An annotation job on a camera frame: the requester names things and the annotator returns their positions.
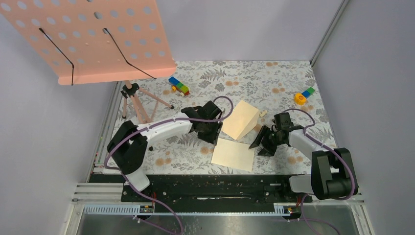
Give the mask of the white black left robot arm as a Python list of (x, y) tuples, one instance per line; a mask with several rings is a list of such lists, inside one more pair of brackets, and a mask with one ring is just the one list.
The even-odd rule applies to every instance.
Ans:
[(198, 139), (216, 144), (223, 125), (222, 113), (213, 101), (208, 101), (204, 106), (183, 108), (158, 122), (135, 125), (126, 121), (107, 145), (109, 158), (133, 189), (133, 195), (146, 201), (152, 194), (150, 181), (142, 168), (146, 152), (158, 142), (192, 132)]

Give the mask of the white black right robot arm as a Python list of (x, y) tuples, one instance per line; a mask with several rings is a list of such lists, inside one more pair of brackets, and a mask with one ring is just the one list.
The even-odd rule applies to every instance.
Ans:
[(250, 149), (261, 147), (259, 156), (272, 157), (281, 145), (292, 147), (311, 161), (310, 174), (293, 175), (281, 187), (281, 197), (294, 201), (300, 193), (319, 200), (347, 200), (358, 193), (351, 153), (346, 148), (331, 148), (307, 133), (306, 127), (294, 125), (288, 111), (276, 114), (273, 126), (262, 126)]

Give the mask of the cream envelope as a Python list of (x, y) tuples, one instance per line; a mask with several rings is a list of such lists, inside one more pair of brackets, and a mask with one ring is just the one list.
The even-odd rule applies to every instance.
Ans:
[(257, 125), (259, 113), (253, 105), (239, 101), (231, 115), (224, 120), (222, 132), (234, 140), (240, 140)]

